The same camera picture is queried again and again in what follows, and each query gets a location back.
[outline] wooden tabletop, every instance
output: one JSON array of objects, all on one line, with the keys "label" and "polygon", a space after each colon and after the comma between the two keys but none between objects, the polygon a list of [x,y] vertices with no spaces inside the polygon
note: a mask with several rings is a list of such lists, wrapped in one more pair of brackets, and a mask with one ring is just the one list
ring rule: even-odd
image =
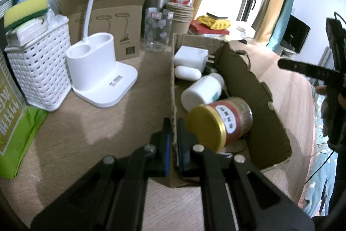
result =
[{"label": "wooden tabletop", "polygon": [[[251,71],[271,89],[293,156],[265,175],[298,203],[312,148],[311,87],[303,76],[279,70],[278,56],[266,47],[239,42],[231,47],[248,51]],[[42,124],[18,177],[0,179],[0,189],[26,225],[103,156],[131,154],[170,116],[170,52],[141,51],[123,62],[137,68],[138,80],[117,105],[96,108],[71,91]],[[149,180],[143,230],[203,230],[200,189],[172,189]]]}]

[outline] paper cup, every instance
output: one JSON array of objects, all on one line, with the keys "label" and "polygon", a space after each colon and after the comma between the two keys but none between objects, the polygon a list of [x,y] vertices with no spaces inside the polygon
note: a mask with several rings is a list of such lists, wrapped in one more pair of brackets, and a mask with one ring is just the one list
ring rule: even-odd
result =
[{"label": "paper cup", "polygon": [[189,30],[191,21],[179,21],[173,19],[171,26],[171,34],[170,34],[170,44],[172,44],[173,34],[186,34]]},{"label": "paper cup", "polygon": [[174,9],[172,7],[166,7],[166,9],[173,11],[174,13],[180,13],[180,14],[193,14],[194,11],[189,10],[181,10],[181,9]]},{"label": "paper cup", "polygon": [[171,7],[173,9],[180,9],[180,10],[185,10],[185,11],[194,11],[193,7],[185,6],[182,4],[175,3],[175,2],[168,2],[166,4],[166,6]]},{"label": "paper cup", "polygon": [[184,16],[173,16],[173,20],[178,20],[178,21],[182,21],[182,22],[191,22],[192,17],[184,17]]},{"label": "paper cup", "polygon": [[174,15],[177,15],[177,16],[182,16],[182,17],[192,17],[193,16],[193,13],[183,13],[183,12],[177,12],[177,11],[174,11]]}]

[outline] woven basket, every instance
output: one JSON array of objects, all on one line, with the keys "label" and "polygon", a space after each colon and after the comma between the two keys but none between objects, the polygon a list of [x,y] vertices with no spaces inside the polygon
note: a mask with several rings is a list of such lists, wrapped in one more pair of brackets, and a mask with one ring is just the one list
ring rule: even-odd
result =
[{"label": "woven basket", "polygon": [[55,111],[71,89],[65,59],[70,47],[68,18],[23,47],[5,48],[13,73],[29,104]]}]

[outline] barcode sticker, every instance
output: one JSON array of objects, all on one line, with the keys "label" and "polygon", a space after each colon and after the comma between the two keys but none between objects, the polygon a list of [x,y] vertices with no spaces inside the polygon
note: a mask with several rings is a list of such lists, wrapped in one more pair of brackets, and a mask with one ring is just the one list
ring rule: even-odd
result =
[{"label": "barcode sticker", "polygon": [[227,133],[233,133],[237,129],[236,117],[234,116],[233,112],[224,105],[217,105],[215,110],[219,113],[222,121],[224,122]]},{"label": "barcode sticker", "polygon": [[135,46],[126,47],[126,55],[134,54],[136,52]]},{"label": "barcode sticker", "polygon": [[113,79],[113,80],[109,83],[109,85],[114,87],[118,82],[120,82],[121,79],[122,79],[122,76],[116,76],[115,79]]},{"label": "barcode sticker", "polygon": [[152,12],[152,18],[160,20],[162,16],[161,12]]}]

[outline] white power adapter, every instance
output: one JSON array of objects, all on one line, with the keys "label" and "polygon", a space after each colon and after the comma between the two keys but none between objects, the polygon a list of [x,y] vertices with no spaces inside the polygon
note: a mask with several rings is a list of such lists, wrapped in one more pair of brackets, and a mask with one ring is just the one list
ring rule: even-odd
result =
[{"label": "white power adapter", "polygon": [[174,55],[174,66],[195,68],[202,73],[207,62],[214,63],[208,60],[208,58],[215,57],[208,55],[207,49],[182,45]]}]

